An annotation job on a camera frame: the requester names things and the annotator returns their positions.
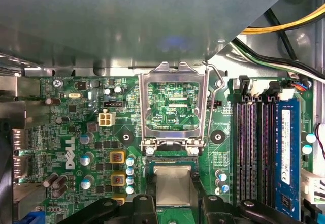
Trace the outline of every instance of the black wire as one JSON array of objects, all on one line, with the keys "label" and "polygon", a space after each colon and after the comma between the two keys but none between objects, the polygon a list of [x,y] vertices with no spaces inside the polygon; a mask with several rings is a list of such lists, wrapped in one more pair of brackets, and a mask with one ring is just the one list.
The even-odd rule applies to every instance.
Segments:
[{"label": "black wire", "polygon": [[[269,8],[265,13],[264,13],[266,19],[268,20],[268,22],[272,25],[272,26],[278,26],[281,25],[279,19],[275,16],[274,12],[272,11],[271,8]],[[293,46],[290,43],[290,40],[288,38],[288,36],[286,35],[285,31],[280,30],[279,32],[277,32],[278,36],[280,37],[280,39],[282,40],[284,47],[286,49],[286,51],[288,52],[288,55],[290,57],[290,59],[292,60],[298,60],[298,57],[294,51]],[[303,74],[298,74],[299,77],[299,81],[300,83],[302,83],[303,85],[305,85],[306,87],[308,87],[308,77],[306,75]]]},{"label": "black wire", "polygon": [[[279,19],[275,16],[274,12],[272,11],[272,9],[268,9],[264,15],[266,16],[268,22],[272,25],[272,26],[278,26],[281,25]],[[288,38],[288,36],[286,35],[285,31],[279,31],[277,32],[278,36],[281,38],[281,40],[284,43],[285,49],[288,52],[288,55],[290,57],[290,59],[292,60],[298,60],[297,55],[293,49],[293,46],[290,43],[290,40]]]},{"label": "black wire", "polygon": [[315,75],[315,76],[317,76],[317,77],[319,77],[321,79],[325,79],[324,74],[322,74],[321,72],[317,71],[316,69],[314,69],[314,68],[312,68],[312,67],[310,67],[310,66],[308,66],[308,65],[306,65],[304,63],[301,63],[299,61],[285,59],[285,58],[275,58],[275,57],[268,57],[268,56],[259,55],[255,51],[253,51],[251,48],[249,48],[246,44],[244,44],[238,38],[235,38],[233,40],[233,43],[235,45],[237,45],[239,48],[241,48],[242,50],[244,50],[245,52],[247,52],[248,54],[250,54],[251,56],[253,56],[254,58],[256,58],[256,59],[258,59],[260,61],[300,68],[300,69],[305,70],[305,71],[307,71],[309,73],[312,73],[313,75]]},{"label": "black wire", "polygon": [[320,138],[319,138],[319,133],[318,133],[318,131],[319,131],[319,126],[320,126],[320,125],[321,125],[321,123],[318,124],[317,127],[315,128],[315,136],[316,136],[316,139],[318,140],[319,146],[320,146],[320,148],[321,148],[321,150],[322,150],[323,158],[325,159],[324,146],[323,146],[323,143],[321,142],[321,140],[320,140]]}]

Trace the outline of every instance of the capacitor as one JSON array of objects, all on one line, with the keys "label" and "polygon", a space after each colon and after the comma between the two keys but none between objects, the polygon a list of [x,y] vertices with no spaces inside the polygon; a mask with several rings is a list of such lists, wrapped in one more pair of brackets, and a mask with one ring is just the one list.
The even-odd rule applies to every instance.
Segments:
[{"label": "capacitor", "polygon": [[303,146],[302,152],[303,154],[311,154],[311,152],[313,152],[313,147],[311,147],[309,144],[306,144]]},{"label": "capacitor", "polygon": [[82,179],[80,186],[83,190],[88,190],[91,188],[93,183],[95,182],[95,179],[93,176],[87,175]]},{"label": "capacitor", "polygon": [[308,133],[306,131],[301,132],[301,141],[304,143],[314,143],[316,142],[316,135],[313,133]]},{"label": "capacitor", "polygon": [[54,190],[52,192],[52,195],[54,198],[59,198],[61,195],[63,195],[68,190],[66,185],[63,185],[61,188]]},{"label": "capacitor", "polygon": [[125,171],[127,176],[133,176],[134,175],[134,168],[133,167],[128,167]]},{"label": "capacitor", "polygon": [[136,159],[136,157],[134,155],[130,154],[125,160],[126,165],[128,167],[133,166],[135,163],[135,159]]},{"label": "capacitor", "polygon": [[133,177],[127,177],[125,180],[125,183],[127,185],[133,185],[134,184],[134,178]]},{"label": "capacitor", "polygon": [[66,175],[61,175],[58,179],[56,179],[53,184],[52,188],[54,189],[59,189],[61,188],[66,182],[67,182],[67,176]]},{"label": "capacitor", "polygon": [[89,143],[93,142],[94,135],[93,135],[93,133],[82,134],[82,135],[80,135],[79,140],[80,140],[81,144],[89,144]]},{"label": "capacitor", "polygon": [[128,194],[128,195],[131,195],[131,194],[134,194],[134,188],[132,186],[127,186],[125,188],[125,192]]},{"label": "capacitor", "polygon": [[116,93],[116,94],[123,94],[123,88],[121,87],[121,86],[116,86],[115,88],[114,88],[114,93]]},{"label": "capacitor", "polygon": [[104,89],[104,95],[106,96],[112,96],[114,93],[114,90],[112,88],[105,88]]},{"label": "capacitor", "polygon": [[83,166],[88,166],[90,163],[92,163],[93,159],[93,153],[87,152],[80,157],[80,164]]},{"label": "capacitor", "polygon": [[52,183],[58,179],[59,175],[57,175],[56,173],[52,173],[48,178],[46,178],[43,182],[43,186],[44,187],[50,187],[52,185]]},{"label": "capacitor", "polygon": [[55,119],[55,123],[58,124],[58,125],[61,125],[61,124],[68,124],[70,121],[70,118],[68,118],[67,116],[63,116],[63,117],[57,117]]},{"label": "capacitor", "polygon": [[227,175],[223,173],[222,170],[216,170],[214,175],[216,178],[219,178],[222,182],[225,182],[227,180]]},{"label": "capacitor", "polygon": [[46,98],[45,104],[48,106],[59,106],[61,104],[61,100],[59,98]]},{"label": "capacitor", "polygon": [[220,181],[220,179],[215,180],[215,185],[217,187],[220,187],[222,192],[224,192],[224,193],[229,191],[229,186],[225,182]]}]

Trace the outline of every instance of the white connector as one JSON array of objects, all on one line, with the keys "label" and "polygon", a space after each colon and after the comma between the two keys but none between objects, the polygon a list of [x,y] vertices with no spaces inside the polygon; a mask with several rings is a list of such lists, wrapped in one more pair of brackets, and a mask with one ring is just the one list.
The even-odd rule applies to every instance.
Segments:
[{"label": "white connector", "polygon": [[99,113],[98,114],[98,125],[99,126],[113,126],[115,125],[115,112],[107,113]]},{"label": "white connector", "polygon": [[279,93],[279,98],[281,101],[288,101],[294,97],[296,89],[295,88],[284,88],[281,93]]},{"label": "white connector", "polygon": [[301,197],[311,204],[325,204],[325,178],[301,169]]}]

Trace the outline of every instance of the ram slot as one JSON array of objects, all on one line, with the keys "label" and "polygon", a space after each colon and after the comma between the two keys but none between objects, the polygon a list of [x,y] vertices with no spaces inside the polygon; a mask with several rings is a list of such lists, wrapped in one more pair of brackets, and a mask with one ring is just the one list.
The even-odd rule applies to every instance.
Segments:
[{"label": "ram slot", "polygon": [[274,205],[274,107],[272,103],[261,102],[257,113],[257,199],[269,206]]},{"label": "ram slot", "polygon": [[236,200],[256,198],[256,104],[237,104]]}]

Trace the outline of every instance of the cable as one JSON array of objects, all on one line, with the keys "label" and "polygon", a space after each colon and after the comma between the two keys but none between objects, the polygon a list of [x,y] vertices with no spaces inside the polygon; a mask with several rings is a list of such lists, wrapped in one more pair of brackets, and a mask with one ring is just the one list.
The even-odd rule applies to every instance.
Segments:
[{"label": "cable", "polygon": [[317,125],[317,127],[315,128],[315,136],[316,136],[316,139],[318,140],[318,144],[321,148],[321,151],[322,151],[322,154],[323,154],[323,158],[325,159],[325,151],[324,151],[324,146],[323,146],[323,143],[321,142],[320,138],[319,138],[319,127],[320,127],[321,123]]},{"label": "cable", "polygon": [[280,70],[284,70],[284,71],[287,71],[287,72],[292,72],[294,74],[303,74],[307,77],[310,77],[314,80],[317,80],[321,83],[325,83],[325,79],[321,79],[303,69],[300,69],[300,68],[296,68],[296,67],[292,67],[292,66],[289,66],[289,65],[280,65],[280,64],[274,64],[274,63],[271,63],[271,62],[263,62],[263,61],[260,61],[258,59],[256,59],[255,57],[251,56],[251,54],[248,54],[247,52],[245,52],[244,50],[242,50],[240,47],[237,47],[234,43],[230,43],[233,48],[242,56],[244,57],[247,61],[249,62],[252,62],[252,63],[255,63],[255,64],[258,64],[258,65],[262,65],[262,66],[267,66],[267,67],[271,67],[271,68],[275,68],[275,69],[280,69]]},{"label": "cable", "polygon": [[299,68],[301,70],[304,70],[306,72],[309,72],[309,73],[315,75],[316,77],[318,77],[320,79],[325,79],[324,74],[322,74],[321,72],[317,71],[316,69],[311,68],[310,66],[308,66],[308,65],[306,65],[304,63],[301,63],[299,61],[259,55],[256,52],[254,52],[251,48],[249,48],[246,44],[244,44],[238,38],[235,38],[233,40],[233,43],[236,46],[238,46],[239,48],[241,48],[245,53],[250,54],[251,56],[253,56],[257,60],[260,60],[260,61],[263,61],[263,62],[266,62],[266,63],[268,63],[268,62],[269,63],[274,63],[276,65],[285,65],[285,66],[291,66],[291,67]]},{"label": "cable", "polygon": [[308,25],[313,25],[319,21],[321,21],[322,19],[325,18],[325,14],[322,14],[308,22],[304,22],[302,24],[299,24],[299,25],[296,25],[296,26],[293,26],[293,27],[288,27],[288,28],[285,28],[285,29],[282,29],[282,30],[279,30],[279,31],[275,31],[275,32],[281,32],[281,31],[291,31],[291,30],[296,30],[296,29],[299,29],[299,28],[303,28],[303,27],[306,27]]},{"label": "cable", "polygon": [[317,10],[312,12],[311,14],[303,17],[300,20],[283,24],[283,25],[278,25],[278,26],[273,26],[273,27],[259,27],[259,28],[246,28],[242,34],[244,35],[258,35],[258,34],[267,34],[267,33],[272,33],[275,31],[283,30],[286,28],[294,27],[300,24],[303,24],[305,22],[311,21],[318,16],[322,15],[325,13],[325,4],[323,4],[321,7],[319,7]]},{"label": "cable", "polygon": [[[264,15],[266,16],[268,22],[272,25],[272,26],[279,26],[281,25],[279,19],[275,16],[274,12],[272,11],[271,8],[269,8]],[[290,57],[290,59],[292,60],[298,60],[297,55],[290,43],[290,40],[288,38],[288,36],[286,35],[286,33],[284,31],[279,31],[278,32],[279,37],[281,38],[281,40],[283,41],[283,44],[285,46],[285,49],[288,52],[288,55]]]}]

